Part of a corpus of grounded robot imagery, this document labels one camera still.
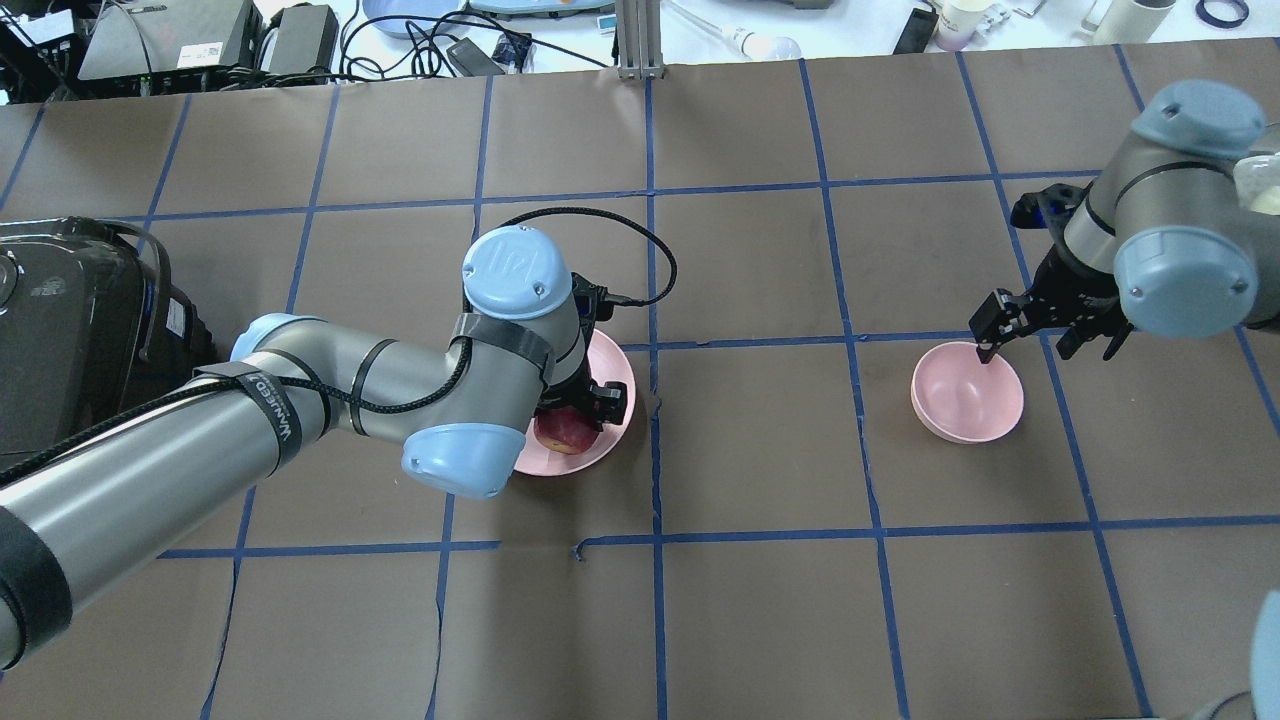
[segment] apple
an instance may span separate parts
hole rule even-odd
[[[581,455],[595,445],[600,430],[590,418],[573,407],[534,413],[534,437],[543,447],[564,455]]]

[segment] pink plate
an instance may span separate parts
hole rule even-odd
[[[965,445],[991,442],[1023,416],[1023,383],[1000,355],[983,365],[972,342],[924,354],[911,375],[911,407],[933,434]]]
[[[516,471],[543,478],[567,475],[593,465],[608,455],[622,439],[622,433],[631,424],[631,410],[636,406],[636,375],[631,370],[631,363],[627,363],[627,356],[622,354],[618,343],[600,331],[595,331],[595,334],[591,336],[591,346],[586,350],[586,363],[591,368],[591,379],[596,384],[621,382],[627,386],[627,410],[622,416],[622,424],[605,424],[604,432],[595,438],[595,445],[586,452],[564,455],[548,450],[538,442],[538,438],[534,437],[534,423],[530,420],[529,429],[525,430],[525,450],[516,459]]]

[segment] blue lid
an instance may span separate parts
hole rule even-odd
[[[1165,337],[1208,337],[1249,314],[1258,292],[1252,259],[1203,228],[1143,231],[1115,261],[1120,306],[1139,329]]]
[[[364,4],[365,17],[371,20],[383,15],[425,15],[428,18],[439,18],[444,13],[465,8],[466,3],[462,0],[365,0]],[[422,28],[422,35],[415,33],[419,38],[424,38],[435,27],[435,20],[408,22]],[[374,27],[392,37],[408,40],[408,31],[404,23],[406,20],[378,20],[374,23]],[[454,23],[440,24],[440,32],[461,32],[463,29],[462,26]]]
[[[488,232],[462,260],[471,304],[499,320],[529,320],[561,306],[573,279],[547,233],[522,225]]]
[[[1253,714],[1258,720],[1280,720],[1280,591],[1271,591],[1262,603],[1252,655]]]
[[[266,336],[294,320],[320,320],[320,318],[316,318],[315,315],[289,315],[288,313],[269,313],[262,315],[250,323],[248,329],[236,338],[236,345],[232,346],[230,360],[243,360],[244,357],[252,355],[253,351],[257,350],[257,346],[266,340]]]
[[[1174,150],[1239,160],[1266,124],[1262,108],[1244,92],[1211,79],[1184,79],[1157,92],[1130,127]]]
[[[525,433],[506,425],[436,425],[408,436],[401,468],[420,483],[484,500],[507,487],[524,448]]]

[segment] black case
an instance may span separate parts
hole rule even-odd
[[[148,233],[87,218],[0,223],[0,469],[211,361],[209,331]]]

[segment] black box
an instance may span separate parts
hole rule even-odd
[[[338,41],[338,17],[328,5],[285,8],[280,29],[271,46],[266,70],[273,76],[305,73],[312,68],[328,70]]]
[[[154,238],[86,218],[0,223],[0,470],[214,361]]]
[[[154,87],[201,90],[201,76],[209,70],[253,67],[261,27],[262,15],[252,0],[108,5],[93,28],[79,79],[99,95],[137,95],[140,78],[147,74],[145,41]]]

